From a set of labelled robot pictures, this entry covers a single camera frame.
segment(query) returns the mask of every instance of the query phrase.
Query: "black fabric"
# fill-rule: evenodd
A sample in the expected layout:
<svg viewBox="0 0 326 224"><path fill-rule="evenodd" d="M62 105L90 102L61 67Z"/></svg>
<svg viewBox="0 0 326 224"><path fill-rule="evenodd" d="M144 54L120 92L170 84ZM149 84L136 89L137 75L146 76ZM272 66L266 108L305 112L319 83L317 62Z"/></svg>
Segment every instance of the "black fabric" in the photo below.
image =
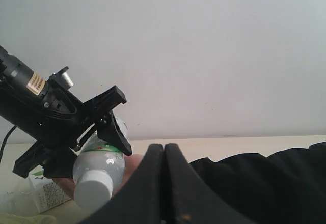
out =
<svg viewBox="0 0 326 224"><path fill-rule="evenodd" d="M226 203L256 223L326 223L326 143L269 157L203 158L191 166Z"/></svg>

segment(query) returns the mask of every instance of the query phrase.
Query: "wall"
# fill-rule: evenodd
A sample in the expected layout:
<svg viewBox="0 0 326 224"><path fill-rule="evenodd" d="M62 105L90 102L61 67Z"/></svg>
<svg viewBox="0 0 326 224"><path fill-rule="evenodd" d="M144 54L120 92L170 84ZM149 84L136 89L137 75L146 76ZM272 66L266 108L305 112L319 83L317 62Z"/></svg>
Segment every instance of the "wall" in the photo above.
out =
<svg viewBox="0 0 326 224"><path fill-rule="evenodd" d="M324 134L325 1L0 0L0 44L83 101L117 84L132 139Z"/></svg>

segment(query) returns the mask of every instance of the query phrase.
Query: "wire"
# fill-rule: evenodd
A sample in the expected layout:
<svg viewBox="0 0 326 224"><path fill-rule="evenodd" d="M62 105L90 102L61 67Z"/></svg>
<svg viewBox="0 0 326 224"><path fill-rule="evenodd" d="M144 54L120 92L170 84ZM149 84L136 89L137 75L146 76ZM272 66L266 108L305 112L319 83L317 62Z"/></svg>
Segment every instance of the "wire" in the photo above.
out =
<svg viewBox="0 0 326 224"><path fill-rule="evenodd" d="M2 142L1 145L1 149L0 149L0 163L1 163L1 159L2 159L2 155L4 154L4 150L5 150L5 145L7 143L8 138L10 137L10 135L13 133L13 131L17 128L17 126L13 126L10 131L8 131L7 135L5 136L4 141Z"/></svg>

